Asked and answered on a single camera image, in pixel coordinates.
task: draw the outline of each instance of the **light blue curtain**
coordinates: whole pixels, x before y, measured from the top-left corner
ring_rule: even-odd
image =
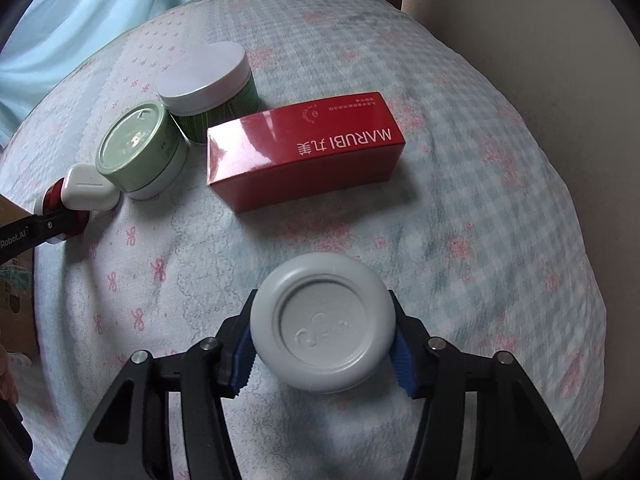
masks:
[[[76,66],[113,38],[190,0],[34,0],[0,52],[0,144]]]

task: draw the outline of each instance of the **human hand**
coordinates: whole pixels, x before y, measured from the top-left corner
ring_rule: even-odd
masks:
[[[18,403],[18,388],[9,371],[9,355],[2,345],[0,345],[0,398],[13,404]]]

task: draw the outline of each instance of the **cardboard box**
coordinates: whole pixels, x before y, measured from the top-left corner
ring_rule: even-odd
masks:
[[[207,141],[207,183],[236,212],[388,180],[404,148],[377,92],[253,114]]]
[[[29,214],[0,195],[0,226]],[[9,352],[22,352],[29,358],[38,355],[33,317],[33,249],[0,266],[0,344]]]

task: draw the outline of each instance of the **gingham fabric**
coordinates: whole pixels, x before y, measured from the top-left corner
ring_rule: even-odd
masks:
[[[159,196],[125,198],[84,235],[38,248],[42,361],[13,364],[36,471],[60,478],[133,351],[181,352],[215,334],[270,270],[307,251],[365,262],[463,351],[513,352],[580,452],[598,416],[606,327],[569,193],[500,92],[383,0],[198,0],[166,12],[40,103],[4,154],[0,191],[32,207],[71,164],[94,160],[126,108],[155,97],[185,48],[218,40],[244,44],[264,107],[381,92],[406,138],[401,163],[385,184],[236,216],[193,147]],[[244,478],[371,480],[401,477],[421,404],[388,362],[360,387],[317,396],[258,360],[224,408]],[[171,425],[175,436],[175,410]],[[178,480],[181,447],[174,438]]]

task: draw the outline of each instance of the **silver bolt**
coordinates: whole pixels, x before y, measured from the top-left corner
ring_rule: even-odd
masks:
[[[131,360],[135,362],[135,364],[139,365],[140,363],[145,362],[148,357],[149,352],[146,350],[137,350],[131,355]]]
[[[203,350],[213,350],[220,345],[220,341],[218,341],[215,337],[206,337],[200,342],[200,348]]]
[[[444,350],[447,342],[441,337],[432,337],[427,341],[427,345],[429,345],[431,350]]]
[[[502,350],[495,355],[495,358],[498,359],[498,362],[501,362],[503,365],[510,365],[513,363],[513,355],[510,352]]]

